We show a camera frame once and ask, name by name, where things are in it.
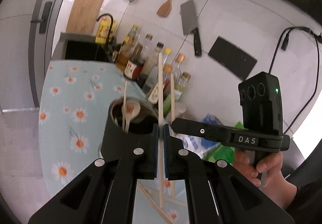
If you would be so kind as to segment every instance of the human hand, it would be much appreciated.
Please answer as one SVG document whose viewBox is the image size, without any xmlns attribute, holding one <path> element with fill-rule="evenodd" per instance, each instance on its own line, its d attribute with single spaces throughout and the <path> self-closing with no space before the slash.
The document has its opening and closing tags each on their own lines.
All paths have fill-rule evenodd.
<svg viewBox="0 0 322 224">
<path fill-rule="evenodd" d="M 265 180 L 266 187 L 274 176 L 277 176 L 282 168 L 282 153 L 271 153 L 270 155 L 263 158 L 254 168 L 249 165 L 249 156 L 240 148 L 235 149 L 234 161 L 232 162 L 235 169 L 237 169 L 245 178 L 247 178 L 255 186 L 260 186 L 260 180 L 256 178 L 258 173 L 267 171 Z"/>
</svg>

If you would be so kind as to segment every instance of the silver screw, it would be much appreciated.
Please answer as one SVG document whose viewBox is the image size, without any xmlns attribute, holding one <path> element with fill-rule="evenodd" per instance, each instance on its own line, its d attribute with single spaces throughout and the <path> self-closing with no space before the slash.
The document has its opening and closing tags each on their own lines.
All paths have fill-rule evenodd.
<svg viewBox="0 0 322 224">
<path fill-rule="evenodd" d="M 133 150 L 135 155 L 141 155 L 143 154 L 144 150 L 142 148 L 136 148 L 135 150 Z"/>
<path fill-rule="evenodd" d="M 227 166 L 227 162 L 220 160 L 220 161 L 217 161 L 217 165 L 221 168 L 225 168 Z"/>
<path fill-rule="evenodd" d="M 105 164 L 105 161 L 103 159 L 97 159 L 95 160 L 94 164 L 96 167 L 101 167 Z"/>
<path fill-rule="evenodd" d="M 179 150 L 179 155 L 181 155 L 181 156 L 187 156 L 188 155 L 188 153 L 189 153 L 189 151 L 187 151 L 186 149 L 181 149 L 181 150 Z"/>
</svg>

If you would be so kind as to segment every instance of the bottle cap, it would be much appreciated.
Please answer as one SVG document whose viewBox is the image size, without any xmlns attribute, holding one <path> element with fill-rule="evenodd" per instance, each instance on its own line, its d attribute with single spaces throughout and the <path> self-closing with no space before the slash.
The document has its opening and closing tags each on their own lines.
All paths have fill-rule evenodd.
<svg viewBox="0 0 322 224">
<path fill-rule="evenodd" d="M 191 78 L 191 75 L 188 72 L 183 72 L 181 77 L 188 81 Z"/>
<path fill-rule="evenodd" d="M 170 48 L 165 48 L 164 49 L 164 53 L 167 54 L 167 55 L 171 54 L 171 52 L 172 52 L 172 50 Z"/>
<path fill-rule="evenodd" d="M 163 71 L 164 72 L 166 72 L 166 73 L 171 73 L 172 72 L 172 65 L 170 65 L 170 64 L 164 64 L 164 66 L 163 66 Z"/>
<path fill-rule="evenodd" d="M 184 54 L 179 54 L 179 55 L 177 56 L 177 58 L 175 59 L 175 61 L 176 61 L 177 63 L 182 63 L 182 61 L 185 59 L 185 57 L 186 57 L 186 55 L 184 55 Z"/>
<path fill-rule="evenodd" d="M 145 38 L 146 38 L 146 39 L 148 39 L 148 40 L 152 40 L 153 36 L 152 36 L 151 34 L 147 34 L 147 35 L 145 36 Z"/>
<path fill-rule="evenodd" d="M 163 44 L 163 43 L 161 43 L 161 42 L 158 42 L 158 43 L 157 43 L 157 47 L 158 47 L 158 48 L 163 48 L 163 47 L 164 47 L 164 44 Z"/>
</svg>

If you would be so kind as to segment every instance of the bottle label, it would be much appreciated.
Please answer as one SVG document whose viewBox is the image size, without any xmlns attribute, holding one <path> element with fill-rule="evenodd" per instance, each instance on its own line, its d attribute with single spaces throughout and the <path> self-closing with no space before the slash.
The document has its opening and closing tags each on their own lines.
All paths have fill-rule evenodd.
<svg viewBox="0 0 322 224">
<path fill-rule="evenodd" d="M 179 100 L 179 98 L 181 97 L 181 94 L 182 94 L 182 91 L 174 89 L 174 99 L 175 99 L 175 101 Z"/>
<path fill-rule="evenodd" d="M 136 65 L 133 62 L 128 61 L 128 64 L 126 65 L 124 71 L 124 75 L 130 80 L 137 80 L 142 71 L 142 68 L 142 66 Z"/>
<path fill-rule="evenodd" d="M 150 96 L 148 97 L 148 102 L 155 105 L 158 103 L 158 100 L 159 100 L 159 83 L 157 83 L 154 89 L 152 90 Z"/>
</svg>

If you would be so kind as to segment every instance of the knife blade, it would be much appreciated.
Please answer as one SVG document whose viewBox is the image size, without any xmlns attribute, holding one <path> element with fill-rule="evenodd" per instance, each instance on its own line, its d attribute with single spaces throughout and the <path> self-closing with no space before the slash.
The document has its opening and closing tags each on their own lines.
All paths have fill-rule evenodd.
<svg viewBox="0 0 322 224">
<path fill-rule="evenodd" d="M 194 35 L 194 55 L 200 57 L 202 54 L 202 48 L 194 0 L 189 0 L 181 4 L 180 9 L 183 34 L 185 36 L 190 33 Z"/>
</svg>

